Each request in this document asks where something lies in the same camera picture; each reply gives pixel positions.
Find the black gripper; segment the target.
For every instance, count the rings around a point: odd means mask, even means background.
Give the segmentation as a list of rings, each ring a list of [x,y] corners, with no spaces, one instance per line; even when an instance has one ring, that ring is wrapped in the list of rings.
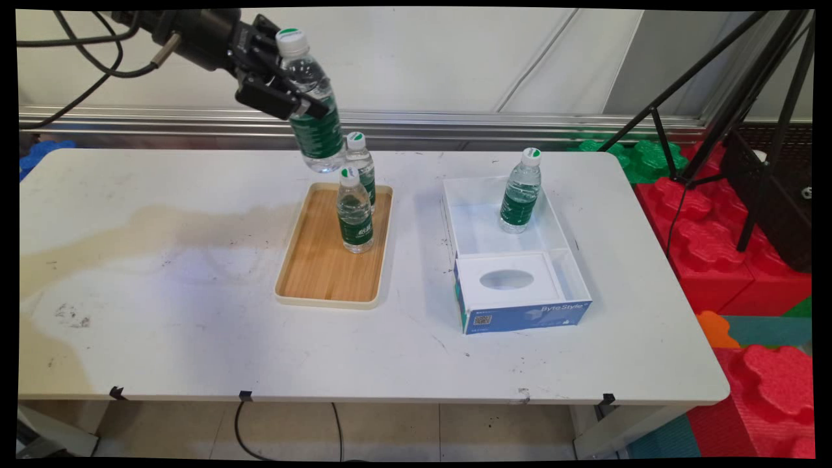
[[[330,106],[321,99],[301,92],[280,75],[267,83],[255,74],[281,73],[277,44],[281,29],[264,15],[256,15],[250,25],[246,58],[246,48],[239,48],[244,29],[241,18],[241,9],[142,10],[140,27],[161,46],[151,60],[157,66],[176,54],[208,71],[235,73],[247,68],[237,74],[238,103],[280,120],[294,115],[324,118]]]

